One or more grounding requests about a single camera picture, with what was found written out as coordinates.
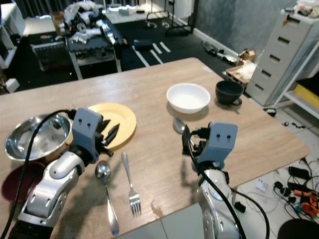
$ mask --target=spoon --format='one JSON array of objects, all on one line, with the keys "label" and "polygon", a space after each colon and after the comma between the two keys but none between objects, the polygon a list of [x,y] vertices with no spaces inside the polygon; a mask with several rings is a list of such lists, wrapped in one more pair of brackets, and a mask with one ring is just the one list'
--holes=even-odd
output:
[{"label": "spoon", "polygon": [[98,162],[98,164],[96,165],[96,168],[95,168],[95,176],[98,179],[101,179],[105,185],[106,202],[108,205],[109,223],[111,226],[112,234],[114,236],[117,236],[120,232],[120,227],[119,227],[118,219],[116,217],[116,214],[115,214],[115,211],[114,211],[114,208],[113,208],[110,196],[109,196],[108,188],[107,188],[107,182],[111,177],[110,165],[106,161]]},{"label": "spoon", "polygon": [[[180,118],[174,117],[173,119],[173,128],[176,131],[176,133],[179,134],[183,134],[184,130],[185,130],[185,122],[182,121]],[[190,140],[190,143],[192,146],[194,146],[194,142],[192,140]]]}]

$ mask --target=wooden table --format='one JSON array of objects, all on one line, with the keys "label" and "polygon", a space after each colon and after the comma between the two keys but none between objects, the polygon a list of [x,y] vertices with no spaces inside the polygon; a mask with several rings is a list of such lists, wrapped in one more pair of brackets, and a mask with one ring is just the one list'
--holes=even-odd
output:
[{"label": "wooden table", "polygon": [[[83,81],[18,92],[0,97],[0,145],[9,132],[27,118],[62,108],[88,107],[103,102],[128,106],[136,114],[134,137],[109,159],[113,179],[109,193],[117,213],[120,233],[127,233],[158,218],[190,206],[194,202],[196,174],[190,158],[181,155],[181,135],[172,128],[179,116],[194,130],[210,121],[239,126],[234,150],[226,159],[230,185],[238,186],[309,154],[309,149],[280,123],[245,96],[239,108],[216,103],[215,84],[221,78],[194,58],[149,68],[136,69]],[[202,85],[211,93],[208,107],[193,116],[176,113],[166,99],[167,89],[176,83]],[[131,176],[142,202],[142,216],[134,218],[129,207],[129,184],[121,163],[127,152]],[[1,182],[16,164],[0,150]],[[187,160],[188,184],[181,181],[180,169]],[[89,165],[68,196],[52,238],[111,238],[105,192]],[[9,203],[3,198],[1,230],[6,223]]]}]

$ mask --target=white tape line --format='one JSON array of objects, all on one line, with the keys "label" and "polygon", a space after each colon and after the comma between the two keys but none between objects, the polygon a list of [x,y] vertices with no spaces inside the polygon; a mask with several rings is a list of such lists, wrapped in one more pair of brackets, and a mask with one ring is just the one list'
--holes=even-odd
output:
[{"label": "white tape line", "polygon": [[158,62],[160,62],[161,64],[163,64],[163,62],[160,60],[160,58],[156,55],[156,53],[154,52],[154,50],[150,50],[151,54],[158,60]]},{"label": "white tape line", "polygon": [[162,46],[162,48],[164,48],[165,51],[170,52],[170,50],[168,49],[168,47],[165,46],[165,44],[164,44],[162,41],[161,41],[159,44]]},{"label": "white tape line", "polygon": [[159,47],[155,43],[153,43],[153,47],[158,52],[158,54],[162,54],[161,50],[159,49]]},{"label": "white tape line", "polygon": [[139,57],[139,59],[143,62],[143,64],[146,67],[150,67],[149,63],[145,60],[145,58],[141,55],[141,53],[139,51],[135,50],[135,46],[132,46],[132,49],[135,51],[135,53],[137,54],[137,56]]}]

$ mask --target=yellow plate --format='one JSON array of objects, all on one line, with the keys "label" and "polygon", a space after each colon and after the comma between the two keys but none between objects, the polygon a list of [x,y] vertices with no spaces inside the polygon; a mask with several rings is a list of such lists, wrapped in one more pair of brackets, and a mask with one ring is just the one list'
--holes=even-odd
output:
[{"label": "yellow plate", "polygon": [[103,120],[111,120],[102,135],[106,137],[110,129],[120,123],[119,131],[114,140],[107,146],[108,149],[126,142],[136,128],[135,114],[126,106],[115,103],[104,103],[89,107],[90,110],[103,115]]}]

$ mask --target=black floor mat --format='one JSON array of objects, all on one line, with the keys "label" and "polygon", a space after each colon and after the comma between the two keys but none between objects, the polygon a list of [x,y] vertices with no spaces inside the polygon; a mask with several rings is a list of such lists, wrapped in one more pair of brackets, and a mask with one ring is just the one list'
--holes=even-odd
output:
[{"label": "black floor mat", "polygon": [[[158,27],[154,29],[145,28],[145,21],[134,21],[116,24],[117,29],[122,36],[129,41],[129,46],[123,49],[123,57],[121,59],[122,71],[133,70],[144,67],[144,64],[135,54],[131,45],[135,39],[151,39],[162,50],[162,54],[158,54],[162,62],[170,62],[180,60],[188,57],[196,57],[204,64],[210,67],[218,75],[222,76],[222,72],[230,66],[222,62],[216,57],[208,55],[201,47],[201,40],[193,34],[176,35],[175,33],[182,32],[182,30],[174,30],[170,36],[165,37],[166,28],[161,26],[162,19],[155,19]],[[38,60],[34,55],[29,42],[30,37],[23,37],[20,45],[15,53],[15,56],[5,74],[8,78],[16,78],[20,84],[17,91],[23,91],[43,86],[60,84],[77,80],[73,67],[64,67],[58,69],[41,71]],[[167,53],[161,46],[163,42],[170,50]],[[159,64],[156,58],[150,51],[141,52],[143,57],[150,65]],[[116,65],[114,62],[108,62],[108,67],[105,64],[95,64],[93,68],[81,69],[84,78],[94,77],[97,75],[104,75],[116,72]]]}]

